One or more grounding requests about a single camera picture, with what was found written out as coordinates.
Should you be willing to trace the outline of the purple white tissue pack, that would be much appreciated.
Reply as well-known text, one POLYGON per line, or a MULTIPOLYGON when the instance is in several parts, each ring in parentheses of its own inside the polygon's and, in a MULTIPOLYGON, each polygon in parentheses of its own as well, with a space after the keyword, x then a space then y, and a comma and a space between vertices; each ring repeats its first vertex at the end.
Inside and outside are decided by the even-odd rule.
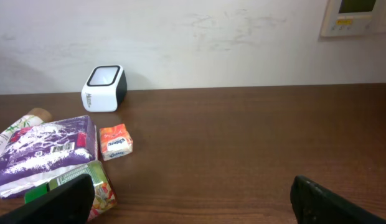
POLYGON ((22 128, 0 155, 0 198, 21 197, 96 159, 97 127, 88 115, 22 128))

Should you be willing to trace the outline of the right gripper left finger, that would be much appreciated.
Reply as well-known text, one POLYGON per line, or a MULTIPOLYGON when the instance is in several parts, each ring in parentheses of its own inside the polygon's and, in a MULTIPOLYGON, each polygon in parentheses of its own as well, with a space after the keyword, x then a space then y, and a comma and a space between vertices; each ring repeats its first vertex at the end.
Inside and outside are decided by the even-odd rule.
POLYGON ((0 224, 84 224, 88 220, 94 197, 91 176, 82 174, 0 216, 0 224))

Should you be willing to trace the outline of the small orange tissue pack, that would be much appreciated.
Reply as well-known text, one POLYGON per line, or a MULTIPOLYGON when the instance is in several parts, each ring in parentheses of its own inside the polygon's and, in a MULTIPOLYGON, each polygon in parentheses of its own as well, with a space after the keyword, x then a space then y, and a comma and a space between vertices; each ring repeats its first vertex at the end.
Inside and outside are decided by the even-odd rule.
POLYGON ((104 161, 109 161, 133 152, 133 140, 125 124, 101 128, 100 152, 104 161))

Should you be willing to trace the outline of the wall control panel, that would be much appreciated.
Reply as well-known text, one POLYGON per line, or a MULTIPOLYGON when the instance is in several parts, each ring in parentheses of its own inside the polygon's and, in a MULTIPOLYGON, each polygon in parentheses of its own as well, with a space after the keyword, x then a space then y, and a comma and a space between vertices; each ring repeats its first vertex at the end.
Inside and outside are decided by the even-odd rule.
POLYGON ((328 0, 321 37, 386 33, 386 0, 328 0))

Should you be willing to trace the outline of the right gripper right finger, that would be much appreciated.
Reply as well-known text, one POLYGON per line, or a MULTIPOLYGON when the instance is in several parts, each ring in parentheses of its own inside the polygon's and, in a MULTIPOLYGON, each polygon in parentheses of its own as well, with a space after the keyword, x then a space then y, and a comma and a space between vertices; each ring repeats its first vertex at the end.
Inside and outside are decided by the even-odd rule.
POLYGON ((386 224, 385 219, 303 175, 294 178, 290 201, 298 224, 386 224))

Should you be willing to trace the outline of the green orange snack packet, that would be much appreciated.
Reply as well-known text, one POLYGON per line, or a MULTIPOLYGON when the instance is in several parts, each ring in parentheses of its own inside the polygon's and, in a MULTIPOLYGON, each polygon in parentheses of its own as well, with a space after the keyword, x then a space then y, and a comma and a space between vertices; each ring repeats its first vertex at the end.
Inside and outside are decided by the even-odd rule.
POLYGON ((100 161, 74 168, 29 191, 26 205, 46 199, 46 223, 86 223, 117 204, 112 184, 100 161))

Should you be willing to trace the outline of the white green tube brown cap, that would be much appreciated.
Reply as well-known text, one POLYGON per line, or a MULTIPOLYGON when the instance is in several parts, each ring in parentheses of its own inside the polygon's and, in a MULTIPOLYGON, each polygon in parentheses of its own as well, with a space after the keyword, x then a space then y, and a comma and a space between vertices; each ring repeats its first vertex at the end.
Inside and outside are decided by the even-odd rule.
POLYGON ((53 120, 53 116, 47 110, 42 108, 33 108, 26 115, 15 121, 0 134, 0 155, 4 152, 11 136, 22 128, 29 128, 53 120))

